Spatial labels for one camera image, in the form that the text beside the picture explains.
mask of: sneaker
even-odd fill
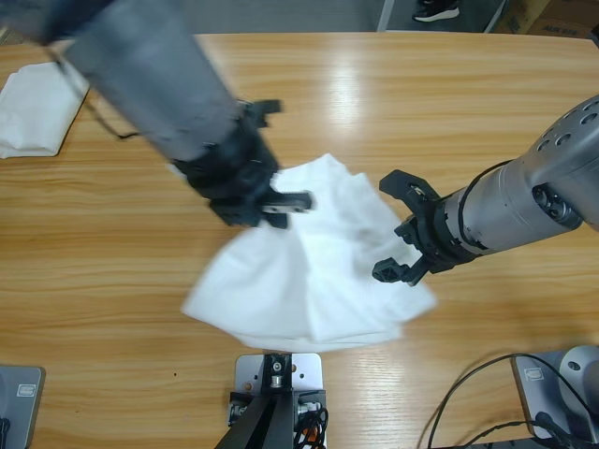
[[[434,22],[441,19],[453,19],[460,15],[457,1],[419,0],[418,9],[412,19],[418,22]]]

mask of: floor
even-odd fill
[[[194,33],[374,31],[384,0],[178,0]],[[392,30],[482,32],[501,0],[461,0],[456,19],[412,20],[416,0],[397,0]]]

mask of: screw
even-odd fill
[[[283,386],[283,376],[272,376],[270,378],[270,388],[281,388]]]

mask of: cardboard box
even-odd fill
[[[495,33],[588,37],[599,24],[599,0],[510,0]]]

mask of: folded white towel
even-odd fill
[[[331,155],[283,170],[273,186],[309,190],[315,209],[291,214],[287,230],[244,231],[214,258],[183,312],[244,344],[323,352],[400,336],[399,323],[434,305],[421,282],[381,283],[375,262],[419,257],[393,233],[400,224],[366,176],[352,176]]]
[[[8,77],[0,92],[0,158],[58,153],[88,88],[74,68],[65,69],[73,86],[55,63],[26,65]]]

